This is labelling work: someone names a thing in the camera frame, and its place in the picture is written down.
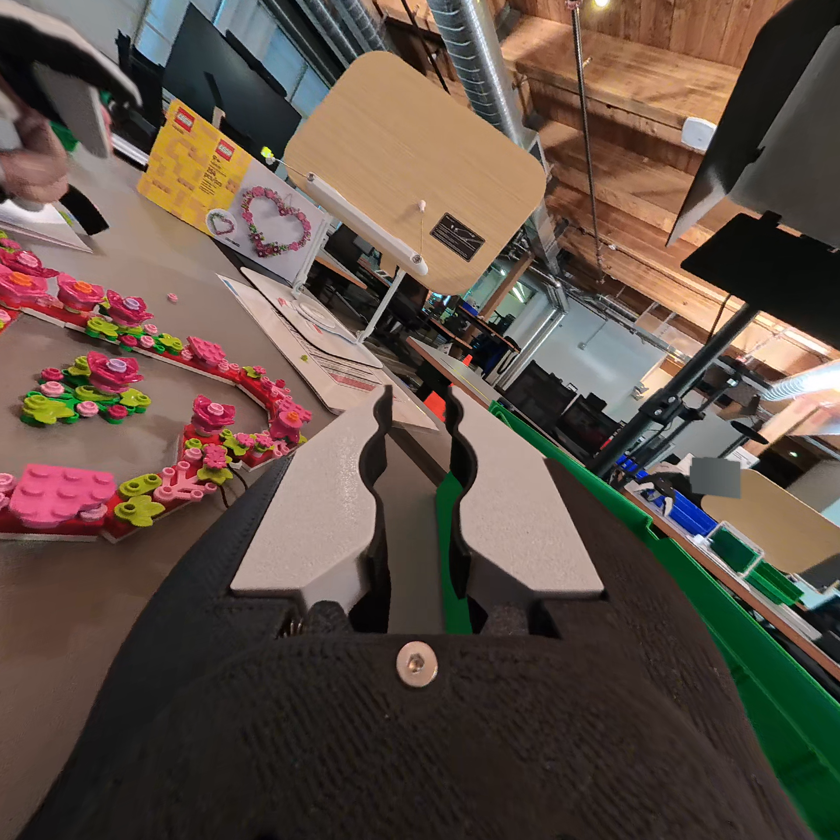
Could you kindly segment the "silver ventilation duct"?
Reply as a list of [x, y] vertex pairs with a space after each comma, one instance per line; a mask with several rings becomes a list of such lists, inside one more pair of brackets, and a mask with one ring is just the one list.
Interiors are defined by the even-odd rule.
[[474, 113], [526, 149], [522, 113], [488, 3], [429, 1], [427, 5]]

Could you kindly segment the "person's left hand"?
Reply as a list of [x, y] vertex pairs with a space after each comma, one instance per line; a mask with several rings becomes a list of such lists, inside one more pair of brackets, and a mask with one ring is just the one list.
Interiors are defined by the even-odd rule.
[[37, 204], [60, 200], [68, 188], [67, 152], [49, 121], [28, 109], [16, 122], [21, 146], [1, 151], [2, 188]]

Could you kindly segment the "hanging metal rod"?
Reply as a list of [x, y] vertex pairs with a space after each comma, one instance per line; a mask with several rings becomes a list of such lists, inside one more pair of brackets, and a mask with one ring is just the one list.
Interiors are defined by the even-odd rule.
[[588, 193], [590, 197], [590, 206], [591, 206], [591, 235], [594, 240], [594, 255], [595, 255], [595, 266], [596, 266], [596, 283], [600, 286], [603, 284], [606, 278], [606, 272], [603, 265], [603, 254], [602, 254], [602, 240], [599, 232], [598, 221], [597, 221], [597, 214], [596, 214], [596, 196], [595, 196], [595, 178], [594, 178], [594, 169], [592, 164], [592, 145], [591, 145], [591, 133], [589, 128], [589, 117], [587, 111], [587, 97], [586, 97], [586, 88], [585, 88], [585, 70], [584, 70], [584, 56], [583, 56], [583, 44], [582, 44], [582, 32], [581, 32], [581, 5], [582, 1], [566, 1], [565, 5], [567, 6], [570, 16], [571, 16], [571, 26], [572, 26], [572, 37], [574, 43], [574, 60], [575, 60], [575, 71], [576, 71], [576, 81], [577, 81], [577, 90], [579, 96], [579, 103], [580, 103], [580, 111], [581, 111], [581, 131], [583, 134], [583, 142], [584, 142], [584, 157], [585, 157], [585, 164], [586, 164], [586, 177], [587, 177], [587, 186], [588, 186]]

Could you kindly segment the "black computer monitor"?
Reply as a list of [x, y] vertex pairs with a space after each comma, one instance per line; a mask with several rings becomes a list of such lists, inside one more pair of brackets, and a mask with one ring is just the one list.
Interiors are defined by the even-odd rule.
[[222, 112], [220, 126], [229, 137], [255, 157], [268, 150], [280, 160], [301, 115], [284, 88], [245, 53], [189, 3], [164, 65], [162, 88], [206, 121]]

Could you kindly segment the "black light stand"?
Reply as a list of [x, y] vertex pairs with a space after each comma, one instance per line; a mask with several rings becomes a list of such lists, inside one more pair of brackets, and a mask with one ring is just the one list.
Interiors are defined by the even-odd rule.
[[587, 466], [588, 470], [601, 479], [606, 478], [612, 472], [616, 461], [624, 456], [631, 445], [651, 426], [667, 425], [682, 407], [684, 396], [759, 313], [757, 307], [744, 303], [664, 387], [646, 400], [633, 418], [622, 426], [591, 460]]

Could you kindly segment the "red lego heart frame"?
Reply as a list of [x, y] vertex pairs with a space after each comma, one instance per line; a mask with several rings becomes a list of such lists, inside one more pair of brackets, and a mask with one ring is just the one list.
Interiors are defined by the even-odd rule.
[[2, 331], [23, 316], [76, 330], [128, 352], [90, 350], [82, 355], [97, 351], [139, 364], [144, 354], [206, 375], [249, 396], [268, 422], [255, 433], [236, 432], [235, 406], [199, 394], [177, 438], [174, 464], [156, 472], [121, 483], [107, 471], [63, 465], [29, 464], [17, 476], [3, 472], [2, 539], [117, 543], [208, 497], [219, 494], [226, 502], [224, 487], [235, 475], [266, 467], [306, 443], [303, 432], [311, 412], [294, 399], [285, 381], [272, 379], [263, 366], [236, 364], [217, 343], [198, 337], [183, 341], [160, 331], [141, 297], [123, 296], [49, 268], [5, 231], [1, 248]]

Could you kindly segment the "small green bins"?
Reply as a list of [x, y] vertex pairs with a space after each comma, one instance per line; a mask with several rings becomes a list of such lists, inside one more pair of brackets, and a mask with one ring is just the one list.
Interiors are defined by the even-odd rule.
[[773, 604], [793, 606], [804, 594], [785, 573], [765, 559], [763, 549], [729, 522], [719, 523], [706, 537], [709, 551]]

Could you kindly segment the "row of blue bins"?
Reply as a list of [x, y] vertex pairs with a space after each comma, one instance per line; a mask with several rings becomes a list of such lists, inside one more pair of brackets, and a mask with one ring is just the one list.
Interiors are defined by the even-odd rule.
[[667, 456], [647, 468], [629, 457], [616, 462], [616, 474], [626, 479], [625, 488], [659, 516], [671, 520], [691, 537], [707, 537], [718, 523], [700, 506], [701, 495], [690, 488], [691, 456]]

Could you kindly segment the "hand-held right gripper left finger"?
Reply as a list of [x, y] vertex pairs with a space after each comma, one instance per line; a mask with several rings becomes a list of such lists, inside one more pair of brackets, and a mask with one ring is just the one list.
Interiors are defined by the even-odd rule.
[[387, 465], [392, 409], [393, 387], [379, 387], [297, 450], [232, 593], [286, 597], [304, 611], [336, 602], [346, 613], [390, 612], [384, 504], [375, 483]]

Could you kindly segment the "printed paper sheet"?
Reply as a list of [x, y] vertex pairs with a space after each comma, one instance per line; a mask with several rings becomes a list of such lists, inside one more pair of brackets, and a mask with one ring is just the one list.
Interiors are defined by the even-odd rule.
[[[217, 277], [331, 413], [355, 408], [391, 385], [394, 423], [437, 431], [435, 417], [318, 299], [251, 269], [241, 269], [240, 274], [242, 280]], [[308, 363], [300, 361], [302, 354], [309, 354]]]

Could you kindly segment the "lego instruction booklet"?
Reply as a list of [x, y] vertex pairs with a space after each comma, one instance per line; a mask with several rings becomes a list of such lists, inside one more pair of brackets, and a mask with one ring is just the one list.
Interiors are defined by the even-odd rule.
[[50, 245], [92, 254], [93, 250], [79, 236], [81, 230], [67, 221], [53, 205], [26, 209], [11, 200], [1, 202], [1, 229], [14, 237], [24, 236]]

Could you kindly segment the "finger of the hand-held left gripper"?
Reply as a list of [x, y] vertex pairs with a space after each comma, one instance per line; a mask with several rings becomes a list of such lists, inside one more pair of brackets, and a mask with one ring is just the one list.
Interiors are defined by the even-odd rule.
[[34, 62], [31, 72], [31, 108], [45, 118], [57, 117], [87, 152], [108, 159], [112, 154], [110, 129], [94, 81], [43, 62]]
[[41, 65], [138, 107], [134, 82], [67, 22], [21, 3], [1, 4], [2, 68], [22, 77]]

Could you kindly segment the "lego rose on green plant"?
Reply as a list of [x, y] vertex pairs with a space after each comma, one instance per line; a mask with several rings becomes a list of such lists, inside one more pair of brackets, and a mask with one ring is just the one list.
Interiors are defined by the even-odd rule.
[[138, 388], [143, 378], [136, 360], [91, 351], [67, 367], [42, 369], [36, 386], [21, 399], [18, 418], [40, 428], [96, 417], [121, 425], [152, 405]]

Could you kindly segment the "overhead studio light panel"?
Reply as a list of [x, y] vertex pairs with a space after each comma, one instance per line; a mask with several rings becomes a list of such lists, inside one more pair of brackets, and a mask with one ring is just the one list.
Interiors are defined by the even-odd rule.
[[761, 28], [668, 244], [724, 198], [742, 212], [681, 269], [838, 349], [838, 1]]

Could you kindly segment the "yellow lego box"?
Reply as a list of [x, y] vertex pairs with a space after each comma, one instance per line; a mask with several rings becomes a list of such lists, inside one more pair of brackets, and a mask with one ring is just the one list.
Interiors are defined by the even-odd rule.
[[221, 245], [294, 280], [326, 214], [193, 109], [173, 99], [138, 192]]

